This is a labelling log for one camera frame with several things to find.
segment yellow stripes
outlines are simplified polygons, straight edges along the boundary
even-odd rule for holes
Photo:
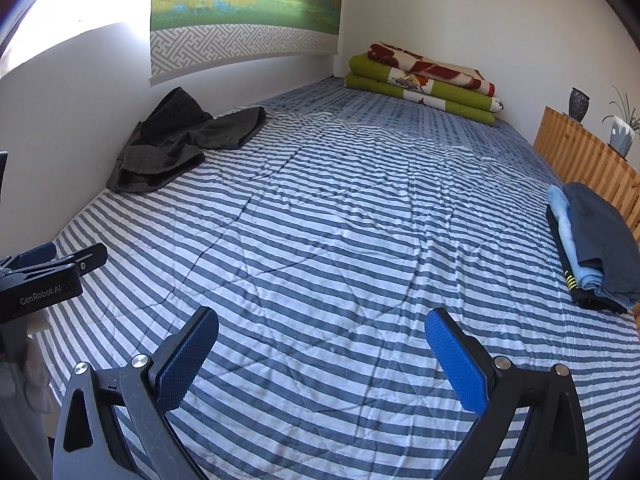
[[[568,270],[564,272],[564,278],[566,280],[566,286],[569,287],[569,290],[575,290],[576,288],[580,288],[578,287],[578,282],[575,281],[574,276],[571,273],[569,273]]]

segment blue patterned mattress cover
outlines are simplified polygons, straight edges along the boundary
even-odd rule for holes
[[[77,362],[122,366],[210,306],[220,337],[169,420],[211,478],[434,478],[474,422],[424,339],[444,306],[491,354],[571,368],[606,478],[640,427],[638,334],[571,304],[545,220],[558,179],[532,147],[334,78],[263,105],[242,150],[150,195],[105,191],[56,239],[110,252],[36,336],[58,400]]]

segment bright window light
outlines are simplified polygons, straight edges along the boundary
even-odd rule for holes
[[[151,0],[37,0],[0,58],[0,77],[88,30],[129,23],[148,37]]]

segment stack of folded clothes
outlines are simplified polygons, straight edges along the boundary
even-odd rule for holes
[[[385,43],[351,59],[347,88],[366,90],[493,125],[503,110],[495,86],[478,70],[432,61]]]
[[[546,220],[572,301],[623,314],[640,301],[638,243],[617,209],[584,184],[551,186]]]

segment wooden board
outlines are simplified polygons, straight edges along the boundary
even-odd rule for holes
[[[579,122],[546,108],[534,143],[563,182],[581,182],[613,204],[640,244],[640,175]],[[640,332],[640,305],[634,309]]]

